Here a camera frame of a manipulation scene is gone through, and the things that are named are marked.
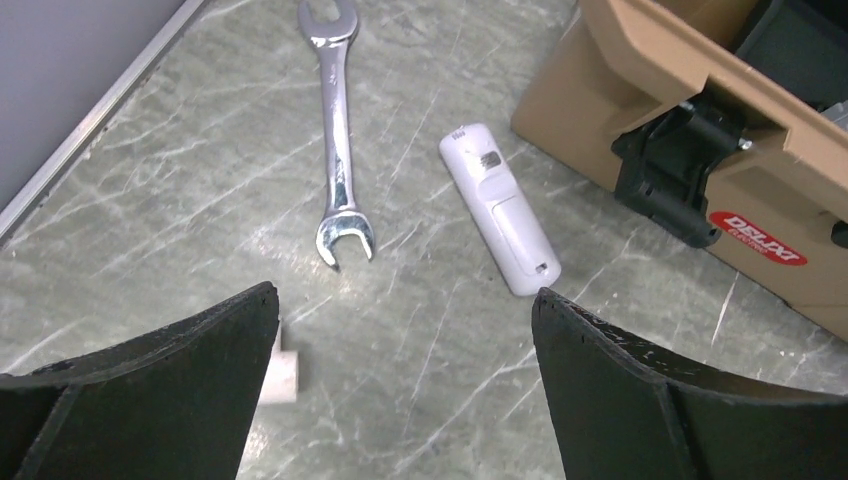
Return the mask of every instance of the red label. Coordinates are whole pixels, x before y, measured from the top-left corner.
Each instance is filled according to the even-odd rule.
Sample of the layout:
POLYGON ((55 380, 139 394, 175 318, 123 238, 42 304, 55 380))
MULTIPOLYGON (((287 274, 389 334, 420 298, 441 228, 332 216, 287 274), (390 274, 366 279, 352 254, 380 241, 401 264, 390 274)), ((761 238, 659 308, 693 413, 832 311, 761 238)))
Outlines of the red label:
POLYGON ((785 243, 769 235, 742 215, 731 212, 715 212, 710 220, 737 240, 760 252, 772 262, 792 267, 807 264, 807 258, 789 248, 785 243))

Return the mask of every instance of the combination wrench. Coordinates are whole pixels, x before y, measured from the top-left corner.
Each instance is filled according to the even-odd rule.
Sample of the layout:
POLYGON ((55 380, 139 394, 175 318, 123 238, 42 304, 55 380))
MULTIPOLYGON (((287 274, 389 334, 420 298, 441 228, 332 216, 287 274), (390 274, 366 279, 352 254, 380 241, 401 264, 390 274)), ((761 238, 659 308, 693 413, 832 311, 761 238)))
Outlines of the combination wrench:
POLYGON ((307 0, 298 6, 297 16, 301 32, 318 54, 321 64, 327 209, 318 226, 315 246, 324 262, 334 270, 339 270, 333 255, 336 240, 345 235, 359 237, 369 261, 374 256, 375 241, 371 224, 359 211, 353 197, 353 166, 348 131, 345 65, 350 44, 359 29, 359 19, 351 0, 336 0, 336 5, 339 18, 334 22, 316 22, 307 0))

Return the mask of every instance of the marble tile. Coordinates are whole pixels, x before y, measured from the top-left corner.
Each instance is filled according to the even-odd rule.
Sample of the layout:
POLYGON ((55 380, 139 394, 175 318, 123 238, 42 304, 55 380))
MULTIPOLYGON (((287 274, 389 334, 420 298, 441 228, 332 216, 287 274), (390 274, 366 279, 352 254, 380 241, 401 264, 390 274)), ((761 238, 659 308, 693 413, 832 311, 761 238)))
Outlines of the marble tile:
POLYGON ((437 151, 485 122, 561 256, 555 290, 710 365, 848 393, 845 343, 509 131, 571 1, 357 2, 353 155, 379 251, 368 264, 342 241, 332 272, 313 244, 323 132, 296 6, 213 3, 0 252, 0 371, 269 279, 304 385, 257 411, 239 478, 562 478, 532 299, 510 296, 437 151))

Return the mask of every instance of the black latch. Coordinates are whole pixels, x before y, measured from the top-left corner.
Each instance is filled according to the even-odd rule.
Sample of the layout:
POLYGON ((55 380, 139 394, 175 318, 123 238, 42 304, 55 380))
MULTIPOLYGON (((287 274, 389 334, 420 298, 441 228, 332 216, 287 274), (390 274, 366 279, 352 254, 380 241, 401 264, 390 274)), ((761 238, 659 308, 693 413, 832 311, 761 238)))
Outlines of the black latch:
POLYGON ((710 173, 739 148, 745 116, 699 94, 659 118, 620 136, 612 151, 621 157, 615 198, 693 248, 718 241, 706 219, 704 190, 710 173))

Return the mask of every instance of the white remote control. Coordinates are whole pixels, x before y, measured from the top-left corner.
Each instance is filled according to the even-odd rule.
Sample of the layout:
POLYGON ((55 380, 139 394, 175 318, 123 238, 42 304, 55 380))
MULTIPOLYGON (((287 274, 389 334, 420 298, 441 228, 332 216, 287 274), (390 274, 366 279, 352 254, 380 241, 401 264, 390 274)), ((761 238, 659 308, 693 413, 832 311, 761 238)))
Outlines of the white remote control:
POLYGON ((462 127, 439 151, 512 293, 551 286, 562 266, 489 129, 462 127))

